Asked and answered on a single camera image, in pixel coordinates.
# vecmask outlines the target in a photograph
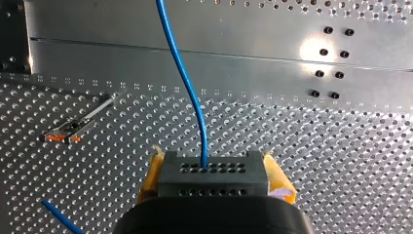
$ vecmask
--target hole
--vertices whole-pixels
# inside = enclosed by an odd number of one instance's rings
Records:
[[[346,59],[346,58],[349,57],[349,55],[350,55],[350,53],[347,52],[347,51],[342,51],[342,52],[340,52],[340,57],[341,57],[341,58]]]
[[[195,195],[197,195],[197,190],[195,189],[189,190],[189,196],[195,196]]]
[[[333,31],[334,31],[334,29],[330,26],[327,26],[327,27],[324,28],[324,33],[326,33],[326,34],[331,34],[331,33],[333,33]]]
[[[237,195],[237,190],[231,189],[229,194],[230,194],[230,196],[235,196],[235,195]]]
[[[241,195],[241,196],[245,196],[245,195],[246,195],[246,190],[245,190],[245,189],[241,189],[241,190],[240,190],[240,195]]]
[[[322,55],[322,56],[326,56],[326,55],[328,55],[328,51],[326,49],[321,49],[321,50],[319,50],[319,54]]]

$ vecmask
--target metal panel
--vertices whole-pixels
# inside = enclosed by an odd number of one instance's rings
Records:
[[[168,2],[171,24],[184,51],[413,68],[409,1]],[[27,5],[33,38],[167,47],[154,1],[43,0]],[[323,33],[326,26],[333,27],[332,34]],[[355,35],[346,36],[347,28]],[[329,51],[326,57],[319,54],[323,48]],[[350,56],[340,58],[341,51]]]
[[[39,201],[47,197],[85,231],[110,232],[136,201],[153,144],[184,156],[199,155],[190,100],[176,85],[180,80],[165,51],[59,43],[34,48],[40,62],[36,68],[49,74],[14,75],[14,82],[3,74],[0,80],[6,84],[0,91],[0,160],[7,184],[1,199],[8,201],[12,228],[16,233],[67,233],[41,209]],[[412,230],[411,114],[371,112],[367,105],[344,102],[314,107],[293,96],[267,99],[269,90],[305,92],[310,80],[319,79],[302,76],[302,63],[194,53],[184,59],[196,87],[204,90],[200,94],[212,156],[273,152],[298,190],[297,206],[318,233]],[[375,79],[387,72],[345,68],[366,77],[373,72]],[[328,80],[316,81],[320,88],[330,86]],[[19,82],[36,89],[19,87]],[[376,84],[370,83],[366,92],[379,89]],[[348,89],[336,87],[343,94]],[[394,89],[402,91],[402,86]],[[97,105],[79,96],[101,91],[122,98],[96,117],[99,125],[83,143],[67,147],[36,140],[61,114],[85,113]],[[363,98],[360,94],[343,97]],[[374,99],[382,102],[382,94]]]
[[[150,86],[154,93],[168,87],[186,96],[167,50],[46,42],[32,45],[34,70],[44,75],[64,76],[76,83],[81,80],[85,86],[95,82],[101,89],[107,86],[106,81],[128,90],[139,83]],[[184,53],[183,58],[201,98],[210,94],[227,99],[244,97],[257,103],[307,103],[370,111],[413,108],[410,72],[199,53]],[[324,71],[322,78],[315,75],[317,70]],[[334,76],[337,71],[345,74],[343,79]],[[320,97],[311,97],[311,90],[319,91]],[[340,98],[332,99],[331,92],[339,93]]]

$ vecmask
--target metal plate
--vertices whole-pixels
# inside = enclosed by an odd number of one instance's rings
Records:
[[[66,87],[64,78],[43,78],[35,90],[1,82],[0,160],[6,188],[1,196],[15,233],[67,233],[41,208],[45,197],[89,233],[109,232],[135,203],[152,144],[199,154],[195,116],[180,94],[154,95],[146,87],[127,92],[115,109],[97,117],[99,127],[83,143],[68,148],[41,144],[36,136],[61,114],[91,109],[90,100],[42,88]],[[412,229],[410,114],[229,102],[215,96],[203,103],[212,156],[273,152],[298,189],[297,206],[318,233]]]
[[[30,74],[24,2],[0,1],[0,71]]]
[[[413,68],[413,9],[407,0],[167,2],[184,51]],[[27,9],[33,38],[167,48],[154,1],[48,0],[29,2]],[[334,32],[323,33],[326,26]],[[355,35],[344,35],[347,28]],[[319,54],[322,48],[328,56]],[[340,58],[343,50],[348,58]]]

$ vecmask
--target black rubber part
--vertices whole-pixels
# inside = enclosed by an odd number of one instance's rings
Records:
[[[166,197],[140,203],[114,234],[310,234],[310,221],[294,206],[264,197]]]

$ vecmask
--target aluminum surface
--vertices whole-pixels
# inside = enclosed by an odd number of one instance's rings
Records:
[[[410,3],[167,1],[181,50],[408,70],[413,68]],[[34,38],[167,48],[154,1],[42,0],[27,5]],[[326,26],[333,27],[332,34],[323,33]],[[347,28],[355,35],[344,35]],[[329,51],[326,57],[319,54],[322,48]],[[340,58],[341,51],[350,56]]]

